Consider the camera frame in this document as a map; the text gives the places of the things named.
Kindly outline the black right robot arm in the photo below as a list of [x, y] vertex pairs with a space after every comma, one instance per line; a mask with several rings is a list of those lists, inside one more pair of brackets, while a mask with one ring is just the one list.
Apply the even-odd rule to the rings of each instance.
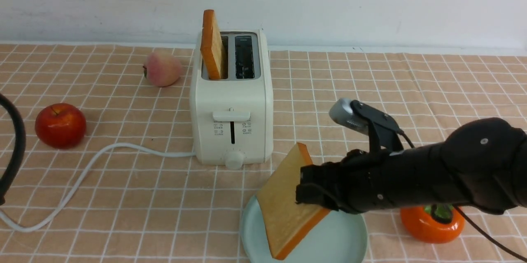
[[469, 122], [444, 142], [392, 152], [348, 152], [301, 168], [296, 203], [362, 214], [432, 204], [501, 215], [526, 207], [526, 133], [505, 120]]

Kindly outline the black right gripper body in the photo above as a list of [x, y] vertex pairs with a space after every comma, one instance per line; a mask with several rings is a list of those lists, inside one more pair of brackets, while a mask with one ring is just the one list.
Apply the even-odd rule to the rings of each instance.
[[339, 162], [301, 167], [296, 203], [347, 214], [395, 209], [396, 204], [380, 180], [380, 169], [387, 164], [389, 155], [388, 150], [351, 150]]

